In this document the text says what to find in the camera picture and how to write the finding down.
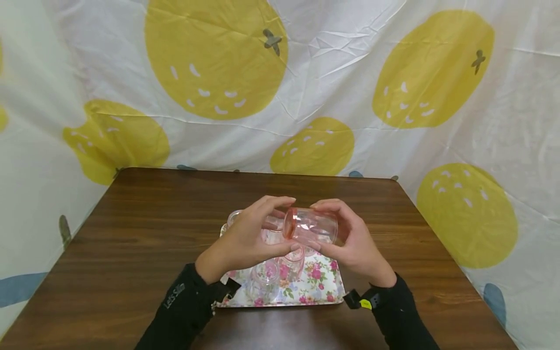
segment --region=glass cup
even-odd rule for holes
[[[313,242],[334,243],[338,220],[334,214],[311,209],[290,208],[284,219],[284,238],[309,246]]]
[[[243,210],[238,209],[235,210],[233,212],[231,212],[230,216],[227,218],[227,228],[230,228],[231,225],[234,224],[235,219],[237,219],[237,216],[239,214],[241,214]],[[275,216],[269,215],[267,216],[265,222],[271,223],[272,225],[274,225],[276,227],[275,230],[271,230],[274,232],[282,232],[283,226],[284,226],[284,219],[282,218],[277,218]]]
[[[280,286],[280,268],[276,259],[269,259],[251,269],[247,297],[255,306],[269,304],[278,295]]]
[[[237,215],[241,214],[242,210],[235,210],[232,211],[230,216],[227,218],[227,228],[230,228],[231,225],[234,224],[235,219],[237,219]]]
[[[261,230],[263,241],[266,244],[278,244],[285,241],[281,232],[272,230]]]
[[[280,268],[280,279],[289,282],[297,282],[304,270],[305,252],[303,247],[278,258]]]

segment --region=yellow tag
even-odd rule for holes
[[[365,300],[365,299],[360,300],[360,305],[362,305],[362,307],[366,309],[371,310],[371,303],[369,302],[369,300]]]

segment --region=left hand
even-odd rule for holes
[[[211,284],[228,271],[250,268],[298,249],[300,246],[294,241],[267,245],[260,235],[268,215],[274,215],[276,208],[289,207],[295,201],[291,197],[266,195],[244,209],[226,233],[198,257],[195,262],[198,274]]]

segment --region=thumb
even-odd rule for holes
[[[270,258],[276,258],[278,256],[287,255],[299,248],[300,248],[299,244],[293,241],[288,241],[288,242],[266,245],[265,252]]]
[[[327,258],[341,260],[344,255],[344,248],[334,245],[332,243],[317,242],[320,249],[318,252],[325,255]]]

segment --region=right hand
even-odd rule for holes
[[[343,246],[318,242],[312,248],[337,260],[352,272],[368,278],[377,287],[392,287],[396,274],[381,255],[365,222],[340,199],[323,199],[312,204],[317,212],[331,212],[338,217],[338,232]]]

